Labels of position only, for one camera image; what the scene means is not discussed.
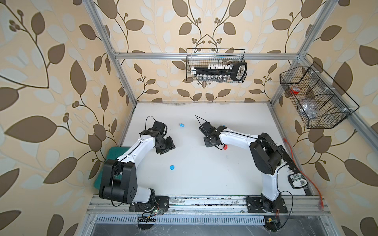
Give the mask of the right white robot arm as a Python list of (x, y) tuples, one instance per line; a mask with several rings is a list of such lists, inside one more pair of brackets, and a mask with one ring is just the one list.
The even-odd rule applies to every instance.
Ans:
[(277, 169), (282, 165), (285, 150), (277, 146), (267, 133), (248, 135), (235, 132), (225, 126), (216, 128), (209, 122), (201, 124), (199, 130), (204, 135), (207, 148), (216, 147), (219, 149), (220, 145), (223, 148), (231, 145), (249, 150), (256, 168), (261, 172), (262, 199), (274, 202), (280, 197)]

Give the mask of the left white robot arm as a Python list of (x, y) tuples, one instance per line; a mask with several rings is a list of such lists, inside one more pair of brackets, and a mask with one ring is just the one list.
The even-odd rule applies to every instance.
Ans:
[(171, 137), (166, 137), (166, 124), (155, 121), (153, 126), (140, 133), (138, 141), (115, 160), (106, 160), (103, 166), (99, 197), (125, 204), (142, 204), (153, 208), (155, 191), (138, 186), (137, 167), (151, 150), (162, 155), (175, 149)]

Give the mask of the green plastic tool case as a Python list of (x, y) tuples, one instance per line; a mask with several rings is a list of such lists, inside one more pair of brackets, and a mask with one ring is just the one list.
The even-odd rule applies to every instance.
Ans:
[(100, 190), (100, 186), (101, 186), (101, 180), (102, 180), (102, 174), (103, 174), (103, 171), (105, 171), (105, 177), (106, 178), (109, 178), (110, 175), (111, 175), (111, 166), (112, 164), (110, 164), (108, 162), (108, 160), (116, 160), (119, 156), (121, 156), (122, 154), (124, 154), (125, 152), (127, 152), (130, 148), (129, 147), (112, 147), (109, 151), (108, 151), (108, 154), (106, 156), (106, 161), (103, 165), (103, 167), (100, 167), (100, 172), (94, 182), (94, 188), (97, 189), (97, 190)]

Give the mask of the small circuit board left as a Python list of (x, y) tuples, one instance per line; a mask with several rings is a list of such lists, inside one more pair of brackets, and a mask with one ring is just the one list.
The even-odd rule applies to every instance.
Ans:
[(148, 230), (155, 225), (157, 215), (164, 214), (164, 210), (153, 210), (144, 212), (141, 216), (137, 218), (137, 227), (142, 231)]

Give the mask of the small circuit board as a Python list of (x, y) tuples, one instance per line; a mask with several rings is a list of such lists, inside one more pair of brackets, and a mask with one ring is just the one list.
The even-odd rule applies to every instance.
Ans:
[(281, 221), (279, 218), (264, 217), (264, 228), (270, 232), (277, 232), (281, 227)]
[(155, 225), (157, 215), (164, 214), (164, 210), (153, 210), (144, 212), (141, 216), (137, 218), (137, 227), (142, 231), (148, 230)]

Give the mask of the clear plastic bag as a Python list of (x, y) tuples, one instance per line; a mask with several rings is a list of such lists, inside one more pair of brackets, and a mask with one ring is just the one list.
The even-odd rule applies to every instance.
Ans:
[(315, 119), (320, 116), (320, 111), (315, 99), (305, 98), (299, 101), (299, 114), (306, 119)]

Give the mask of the small circuit board right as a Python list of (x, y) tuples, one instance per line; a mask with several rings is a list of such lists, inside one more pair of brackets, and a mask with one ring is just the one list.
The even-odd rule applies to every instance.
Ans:
[(281, 221), (279, 218), (264, 217), (264, 228), (270, 232), (277, 232), (281, 227)]

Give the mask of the socket rail tool black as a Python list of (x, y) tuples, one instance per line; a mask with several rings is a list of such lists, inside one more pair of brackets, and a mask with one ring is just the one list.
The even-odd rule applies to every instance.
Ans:
[(243, 83), (248, 75), (246, 62), (231, 62), (230, 64), (210, 64), (192, 66), (189, 76), (200, 82)]

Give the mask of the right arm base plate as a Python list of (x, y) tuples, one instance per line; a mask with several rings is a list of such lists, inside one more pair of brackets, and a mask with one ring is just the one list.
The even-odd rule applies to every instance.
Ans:
[(247, 197), (248, 213), (288, 213), (284, 199), (281, 195), (274, 201), (261, 195), (260, 197)]

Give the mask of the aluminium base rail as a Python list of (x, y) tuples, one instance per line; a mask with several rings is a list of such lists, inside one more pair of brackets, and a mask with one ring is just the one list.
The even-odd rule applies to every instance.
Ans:
[[(164, 207), (168, 207), (163, 214), (166, 215), (264, 215), (275, 216), (275, 213), (270, 212), (253, 212), (249, 213), (249, 208), (252, 207), (246, 201), (246, 196), (221, 196), (221, 195), (169, 195), (168, 203), (159, 203), (159, 206), (154, 208), (158, 212), (162, 211)], [(318, 196), (293, 196), (283, 195), (285, 206), (288, 212), (279, 212), (278, 216), (330, 216), (331, 211), (326, 201), (324, 207), (320, 207), (320, 198)], [(99, 196), (94, 196), (86, 214), (127, 214), (127, 215), (141, 215), (142, 212), (131, 212), (130, 207), (135, 204), (122, 204), (114, 207), (109, 200), (101, 199)]]

